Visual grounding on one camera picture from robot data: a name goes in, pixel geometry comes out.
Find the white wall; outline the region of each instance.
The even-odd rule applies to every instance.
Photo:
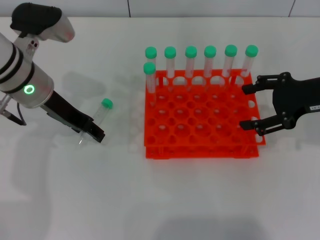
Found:
[[[26,2],[61,8],[67,16],[129,17],[127,0],[0,0],[0,16]]]
[[[291,17],[320,17],[320,0],[296,0]]]
[[[129,0],[131,17],[288,17],[293,2],[294,0]]]

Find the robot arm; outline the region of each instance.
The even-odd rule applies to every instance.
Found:
[[[63,43],[73,39],[75,32],[68,18],[59,8],[23,3],[13,11],[10,27],[19,36],[12,43],[0,33],[0,91],[6,94],[0,102],[0,114],[14,119],[5,110],[12,98],[26,108],[41,107],[50,117],[100,143],[104,131],[56,93],[53,80],[33,62],[38,39]]]
[[[241,121],[244,130],[255,130],[263,136],[282,129],[293,129],[304,114],[320,112],[320,77],[303,81],[295,80],[289,72],[279,75],[260,75],[255,84],[242,86],[244,94],[273,90],[272,103],[276,115]]]

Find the black cable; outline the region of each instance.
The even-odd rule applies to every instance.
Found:
[[[24,117],[22,116],[22,113],[21,113],[21,111],[20,111],[20,103],[16,103],[16,108],[17,108],[17,110],[18,110],[18,114],[19,114],[19,116],[20,116],[20,118],[21,118],[21,121],[23,122],[23,126],[26,126],[27,125],[27,123],[26,123],[26,121],[25,121],[25,119],[24,119]]]

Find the test tube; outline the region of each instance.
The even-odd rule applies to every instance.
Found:
[[[157,49],[153,46],[149,46],[145,49],[145,57],[148,63],[156,65]]]
[[[113,102],[108,98],[103,99],[98,110],[95,112],[95,114],[92,117],[93,122],[97,126],[99,126],[102,123],[102,121],[105,119],[105,117],[107,116],[107,113],[109,112],[109,110],[112,108],[113,108]],[[91,139],[92,139],[92,137],[89,134],[87,134],[84,131],[81,131],[79,146],[83,146],[87,141],[89,141]]]
[[[237,51],[238,49],[235,45],[228,45],[225,48],[225,51],[224,51],[225,59],[224,59],[224,65],[222,70],[222,76],[225,78],[230,76],[232,64],[234,62],[235,56],[237,55]]]
[[[207,46],[204,49],[204,71],[203,75],[205,78],[210,78],[212,75],[212,68],[214,65],[214,57],[216,56],[217,50],[214,46]]]
[[[146,62],[143,65],[143,71],[145,73],[146,89],[151,94],[150,104],[156,103],[156,65],[152,62]]]
[[[188,46],[185,49],[186,65],[185,65],[185,77],[192,78],[194,75],[195,58],[197,56],[197,49],[195,46]]]
[[[254,63],[254,59],[258,54],[258,48],[256,45],[249,45],[245,50],[245,59],[243,62],[241,76],[248,77],[251,71],[252,64]]]
[[[176,49],[173,46],[168,46],[164,50],[164,56],[166,58],[166,77],[172,79],[175,76],[175,57]]]

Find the green screw cap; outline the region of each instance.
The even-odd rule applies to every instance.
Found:
[[[228,57],[234,57],[235,55],[237,55],[237,47],[235,45],[228,45],[225,48],[224,54]]]
[[[156,65],[153,62],[146,62],[143,65],[143,71],[147,75],[154,74],[156,72]]]
[[[254,58],[258,55],[258,47],[256,45],[249,45],[246,47],[245,55],[247,55],[250,58]]]
[[[197,49],[195,46],[188,46],[186,49],[185,49],[185,56],[188,58],[188,59],[193,59],[197,56]]]
[[[108,98],[103,99],[101,104],[102,104],[102,106],[104,106],[105,108],[108,108],[108,109],[112,109],[112,107],[114,106],[113,102]]]
[[[145,57],[147,59],[154,59],[157,56],[157,49],[153,46],[149,46],[145,49]]]
[[[207,46],[204,49],[204,56],[207,58],[214,58],[217,54],[217,49],[214,46]]]
[[[176,49],[173,46],[168,46],[164,50],[164,56],[167,59],[174,59],[177,55]]]

